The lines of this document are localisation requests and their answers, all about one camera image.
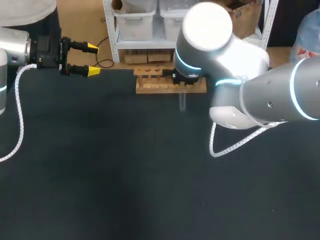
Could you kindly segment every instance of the wooden floor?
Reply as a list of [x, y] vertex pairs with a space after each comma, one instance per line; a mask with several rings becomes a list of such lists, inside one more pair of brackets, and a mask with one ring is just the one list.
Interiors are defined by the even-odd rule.
[[[105, 22], [100, 22], [105, 17], [103, 0], [57, 0], [62, 35], [75, 41], [86, 41], [97, 45], [108, 36]], [[273, 68], [289, 61], [290, 47], [270, 47], [267, 52]], [[100, 45], [98, 59], [112, 59], [109, 40]], [[71, 50], [68, 62], [74, 65], [96, 64], [94, 54]], [[115, 69], [132, 69], [134, 66], [116, 63]]]

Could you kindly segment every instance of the robotic arm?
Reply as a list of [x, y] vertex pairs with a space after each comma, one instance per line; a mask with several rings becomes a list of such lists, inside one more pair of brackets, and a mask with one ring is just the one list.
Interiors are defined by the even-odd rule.
[[38, 69], [59, 69], [62, 75], [80, 74], [85, 77], [100, 73], [92, 66], [71, 66], [67, 63], [70, 48], [97, 54], [99, 48], [87, 43], [71, 41], [68, 37], [40, 35], [30, 39], [28, 32], [0, 27], [0, 114], [5, 111], [7, 95], [7, 65], [23, 67], [36, 64]]
[[203, 2], [185, 16], [174, 54], [176, 73], [192, 83], [215, 81], [211, 119], [226, 128], [320, 118], [320, 57], [268, 71], [263, 49], [233, 33], [228, 12]]

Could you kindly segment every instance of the cardboard box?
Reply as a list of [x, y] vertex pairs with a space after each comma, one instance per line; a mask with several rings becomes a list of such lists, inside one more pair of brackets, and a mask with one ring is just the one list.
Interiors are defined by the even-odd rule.
[[255, 33], [263, 0], [211, 0], [223, 6], [231, 16], [233, 33], [244, 39]]

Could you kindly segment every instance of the white cable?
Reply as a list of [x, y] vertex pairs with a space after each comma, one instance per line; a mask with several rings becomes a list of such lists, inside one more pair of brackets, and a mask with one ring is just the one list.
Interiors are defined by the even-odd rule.
[[237, 148], [240, 148], [241, 146], [245, 145], [246, 143], [248, 143], [249, 141], [251, 141], [252, 139], [254, 139], [255, 137], [259, 136], [260, 134], [262, 134], [264, 131], [270, 129], [270, 128], [274, 128], [280, 124], [283, 124], [285, 122], [271, 122], [269, 123], [267, 127], [261, 127], [259, 128], [257, 131], [251, 133], [249, 136], [245, 137], [244, 139], [242, 139], [241, 141], [237, 142], [236, 144], [226, 148], [223, 151], [220, 151], [218, 153], [214, 152], [214, 138], [215, 138], [215, 131], [216, 131], [216, 126], [217, 124], [215, 122], [213, 122], [212, 125], [212, 130], [211, 130], [211, 135], [210, 135], [210, 140], [209, 140], [209, 151], [212, 157], [217, 158], [217, 157], [221, 157], [223, 155], [226, 155], [228, 153], [231, 153], [232, 151], [236, 150]]
[[15, 83], [14, 83], [14, 92], [15, 92], [16, 107], [18, 109], [18, 115], [19, 115], [20, 135], [19, 135], [19, 139], [18, 139], [18, 142], [17, 142], [15, 148], [7, 156], [4, 156], [4, 157], [0, 158], [0, 163], [5, 161], [5, 160], [8, 160], [13, 155], [15, 155], [16, 152], [18, 151], [18, 149], [20, 148], [20, 146], [22, 144], [22, 141], [24, 139], [25, 127], [24, 127], [24, 118], [23, 118], [23, 115], [22, 115], [20, 96], [19, 96], [19, 81], [20, 81], [21, 75], [23, 74], [23, 72], [25, 70], [36, 69], [36, 68], [37, 68], [36, 64], [29, 64], [29, 65], [26, 65], [23, 68], [21, 68], [19, 70], [19, 72], [16, 74]]

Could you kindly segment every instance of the plastic water bottle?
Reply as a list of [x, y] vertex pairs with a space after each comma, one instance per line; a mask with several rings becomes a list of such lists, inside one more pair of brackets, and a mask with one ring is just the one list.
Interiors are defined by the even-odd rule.
[[302, 20], [293, 45], [290, 61], [320, 56], [320, 8], [309, 13]]

